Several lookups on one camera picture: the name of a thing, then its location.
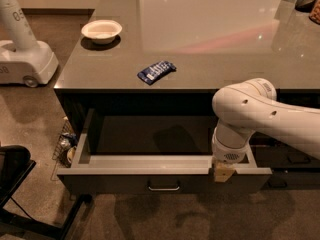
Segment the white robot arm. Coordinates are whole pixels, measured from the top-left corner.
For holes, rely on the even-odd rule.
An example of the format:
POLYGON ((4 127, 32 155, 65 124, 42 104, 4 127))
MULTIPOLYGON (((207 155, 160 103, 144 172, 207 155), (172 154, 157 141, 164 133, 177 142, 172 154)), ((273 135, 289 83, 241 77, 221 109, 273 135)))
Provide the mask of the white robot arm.
POLYGON ((215 181, 225 183, 235 174, 272 175, 253 158, 249 141, 256 132, 320 158, 320 111, 276 98, 274 86, 263 78, 225 86, 214 94, 212 108, 218 117, 212 137, 215 181))

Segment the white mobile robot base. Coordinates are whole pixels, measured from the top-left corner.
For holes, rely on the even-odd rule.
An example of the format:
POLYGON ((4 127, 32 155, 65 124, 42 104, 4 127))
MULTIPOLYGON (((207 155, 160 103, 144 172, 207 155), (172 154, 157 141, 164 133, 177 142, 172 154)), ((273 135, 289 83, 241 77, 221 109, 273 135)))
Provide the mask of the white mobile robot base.
POLYGON ((46 85, 58 59, 47 43, 36 39, 17 0, 0 0, 0 20, 10 37, 0 41, 0 84, 46 85))

